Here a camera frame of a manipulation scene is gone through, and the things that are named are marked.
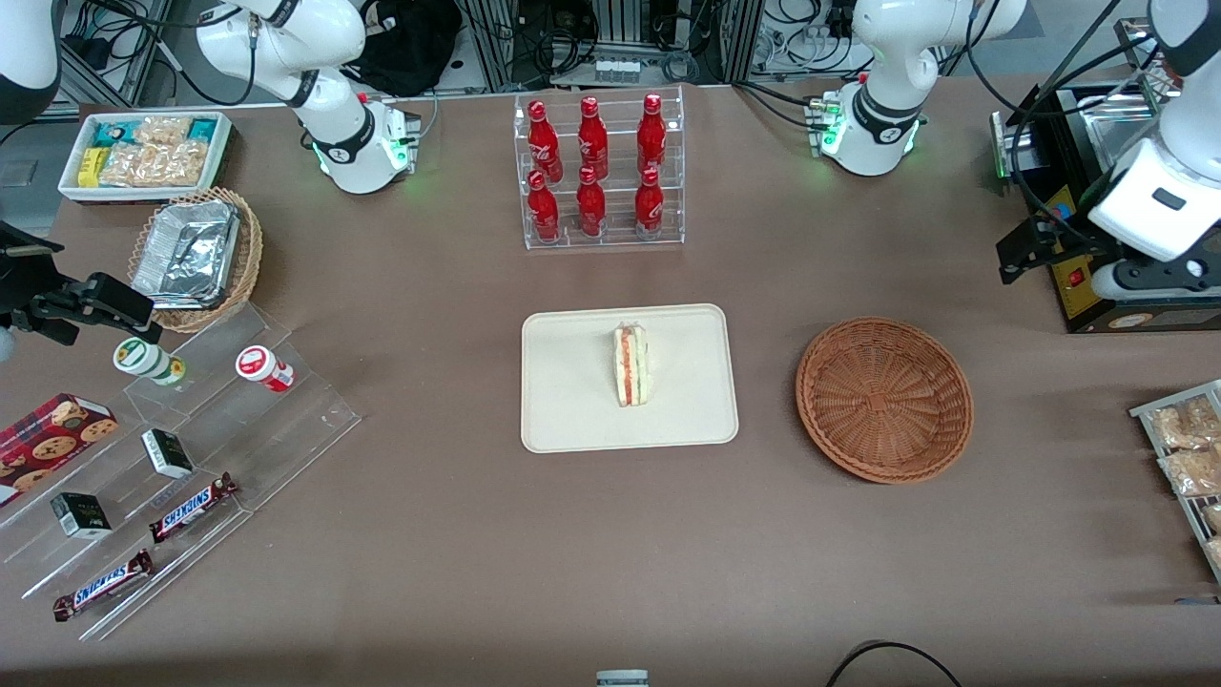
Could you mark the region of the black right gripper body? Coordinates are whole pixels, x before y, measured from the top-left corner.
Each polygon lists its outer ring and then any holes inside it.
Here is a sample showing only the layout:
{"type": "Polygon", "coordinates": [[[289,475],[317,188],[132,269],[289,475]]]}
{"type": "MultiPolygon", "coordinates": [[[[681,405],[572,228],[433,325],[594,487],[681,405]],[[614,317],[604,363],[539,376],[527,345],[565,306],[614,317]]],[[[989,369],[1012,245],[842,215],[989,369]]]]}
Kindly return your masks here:
{"type": "Polygon", "coordinates": [[[35,297],[59,290],[63,277],[56,268],[53,254],[63,246],[53,240],[35,238],[9,222],[1,222],[1,316],[27,308],[35,297]]]}

